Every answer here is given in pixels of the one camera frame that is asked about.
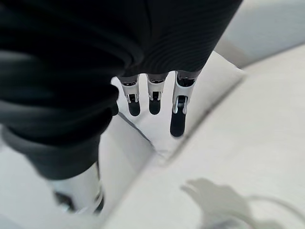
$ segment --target ribbed black fabric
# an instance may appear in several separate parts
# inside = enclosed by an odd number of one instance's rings
[[[97,161],[114,76],[200,70],[241,0],[2,0],[0,123],[44,177]]]

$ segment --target robotic finger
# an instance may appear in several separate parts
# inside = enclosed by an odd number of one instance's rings
[[[173,110],[171,119],[171,134],[180,137],[185,129],[185,117],[200,71],[186,72],[176,71],[175,86],[173,91]]]
[[[161,96],[164,89],[165,79],[168,73],[147,74],[147,87],[149,95],[149,111],[157,115],[161,108]]]
[[[118,77],[121,81],[128,102],[129,112],[132,116],[138,116],[141,111],[139,102],[139,76]]]

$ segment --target black fingertip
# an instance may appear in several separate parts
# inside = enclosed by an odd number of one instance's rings
[[[160,100],[149,100],[149,111],[153,115],[157,115],[161,109]]]
[[[181,137],[184,134],[185,129],[185,114],[182,110],[178,110],[178,113],[172,112],[171,119],[171,135],[174,137]]]
[[[129,112],[132,116],[138,116],[140,114],[140,103],[132,102],[128,103]]]

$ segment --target white wall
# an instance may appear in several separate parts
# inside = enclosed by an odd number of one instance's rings
[[[305,42],[304,0],[244,0],[215,50],[238,67]]]

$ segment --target silver metal joint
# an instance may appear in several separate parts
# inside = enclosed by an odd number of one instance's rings
[[[158,92],[158,101],[161,100],[162,92]],[[153,92],[149,93],[149,99],[153,100]]]

